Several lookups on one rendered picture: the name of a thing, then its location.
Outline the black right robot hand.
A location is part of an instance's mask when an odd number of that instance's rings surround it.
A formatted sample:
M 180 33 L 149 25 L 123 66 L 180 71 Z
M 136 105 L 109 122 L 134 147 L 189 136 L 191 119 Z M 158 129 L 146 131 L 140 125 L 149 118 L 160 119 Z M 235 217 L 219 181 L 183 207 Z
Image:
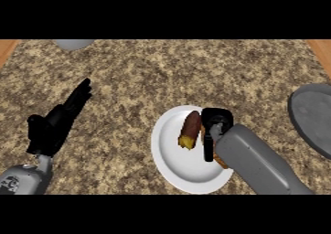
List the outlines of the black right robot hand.
M 233 115 L 227 109 L 204 108 L 201 112 L 204 133 L 204 159 L 213 161 L 213 144 L 233 126 Z

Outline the pale grey round object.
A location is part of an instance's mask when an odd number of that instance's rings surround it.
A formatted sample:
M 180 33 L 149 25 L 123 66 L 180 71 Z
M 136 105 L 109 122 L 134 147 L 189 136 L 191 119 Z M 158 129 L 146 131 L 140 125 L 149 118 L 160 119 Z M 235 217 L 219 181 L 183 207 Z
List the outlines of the pale grey round object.
M 58 39 L 58 46 L 66 50 L 77 50 L 86 48 L 93 42 L 93 39 Z

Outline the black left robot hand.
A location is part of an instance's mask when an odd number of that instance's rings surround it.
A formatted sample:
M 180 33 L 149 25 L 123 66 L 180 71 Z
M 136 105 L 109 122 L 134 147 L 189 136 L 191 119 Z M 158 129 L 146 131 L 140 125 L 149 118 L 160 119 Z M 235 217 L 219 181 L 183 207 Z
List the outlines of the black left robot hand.
M 84 79 L 64 104 L 46 116 L 33 114 L 28 119 L 30 154 L 55 156 L 69 135 L 74 120 L 92 97 L 90 79 Z

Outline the white round plate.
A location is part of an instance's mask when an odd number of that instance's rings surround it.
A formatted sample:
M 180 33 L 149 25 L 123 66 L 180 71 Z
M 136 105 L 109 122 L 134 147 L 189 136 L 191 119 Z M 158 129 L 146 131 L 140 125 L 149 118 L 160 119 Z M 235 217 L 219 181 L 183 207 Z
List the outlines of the white round plate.
M 191 194 L 210 194 L 224 186 L 233 170 L 204 160 L 201 140 L 193 150 L 179 146 L 183 121 L 192 111 L 201 112 L 202 108 L 182 105 L 161 115 L 152 128 L 151 153 L 167 182 Z

